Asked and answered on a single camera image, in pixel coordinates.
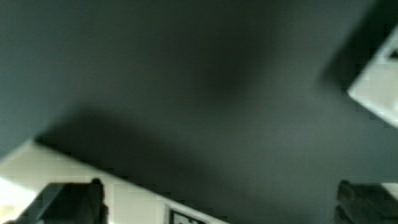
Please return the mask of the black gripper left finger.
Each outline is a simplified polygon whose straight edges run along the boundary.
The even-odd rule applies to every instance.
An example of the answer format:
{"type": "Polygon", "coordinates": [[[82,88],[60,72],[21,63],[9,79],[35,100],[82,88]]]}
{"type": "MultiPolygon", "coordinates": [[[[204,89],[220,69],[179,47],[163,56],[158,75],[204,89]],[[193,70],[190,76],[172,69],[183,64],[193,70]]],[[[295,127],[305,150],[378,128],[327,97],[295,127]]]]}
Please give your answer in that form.
{"type": "Polygon", "coordinates": [[[14,218],[14,224],[108,224],[101,180],[51,182],[14,218]]]}

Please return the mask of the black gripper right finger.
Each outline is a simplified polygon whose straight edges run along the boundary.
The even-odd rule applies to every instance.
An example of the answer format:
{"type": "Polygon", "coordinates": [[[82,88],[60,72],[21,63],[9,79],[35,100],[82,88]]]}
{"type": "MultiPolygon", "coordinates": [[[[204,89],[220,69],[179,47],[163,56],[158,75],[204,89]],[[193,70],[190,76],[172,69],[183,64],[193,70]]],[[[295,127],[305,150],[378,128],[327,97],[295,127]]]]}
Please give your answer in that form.
{"type": "Polygon", "coordinates": [[[332,224],[398,224],[398,183],[337,185],[332,224]]]}

